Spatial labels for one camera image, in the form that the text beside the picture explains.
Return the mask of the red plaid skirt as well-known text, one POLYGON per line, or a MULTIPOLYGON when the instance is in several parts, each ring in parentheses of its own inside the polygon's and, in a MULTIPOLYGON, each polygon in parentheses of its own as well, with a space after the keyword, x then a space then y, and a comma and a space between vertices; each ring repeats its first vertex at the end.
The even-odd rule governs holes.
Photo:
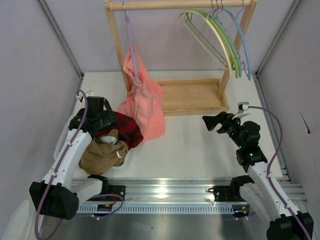
POLYGON ((137 147, 144 137, 136 121, 120 112, 115 111, 114 113, 116 122, 99 131, 96 137, 107 135, 111 130, 117 130, 118 140, 125 142, 129 150, 137 147))

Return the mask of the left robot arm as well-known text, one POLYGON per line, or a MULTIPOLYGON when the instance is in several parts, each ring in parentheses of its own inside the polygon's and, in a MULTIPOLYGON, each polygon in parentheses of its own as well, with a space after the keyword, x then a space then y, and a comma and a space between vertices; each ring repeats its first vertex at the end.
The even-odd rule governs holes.
POLYGON ((95 173, 76 187, 71 186, 75 170, 93 137, 116 122, 116 115, 104 97, 88 96, 84 101, 85 107, 65 130, 66 140, 51 169, 42 181, 34 181, 29 187, 33 205, 41 215, 71 220, 80 204, 109 191, 108 179, 95 173))

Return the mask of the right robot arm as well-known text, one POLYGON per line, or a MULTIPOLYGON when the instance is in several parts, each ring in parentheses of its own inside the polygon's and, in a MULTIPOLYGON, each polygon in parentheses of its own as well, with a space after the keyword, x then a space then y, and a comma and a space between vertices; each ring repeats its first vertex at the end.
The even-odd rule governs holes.
POLYGON ((271 172, 271 162, 259 146, 260 125, 253 121, 241 123, 240 118, 225 111, 202 119, 210 132, 221 125, 217 133, 227 134, 237 145, 236 159, 246 174, 231 180, 231 195, 253 208, 266 225, 267 239, 312 239, 313 218, 300 211, 271 172))

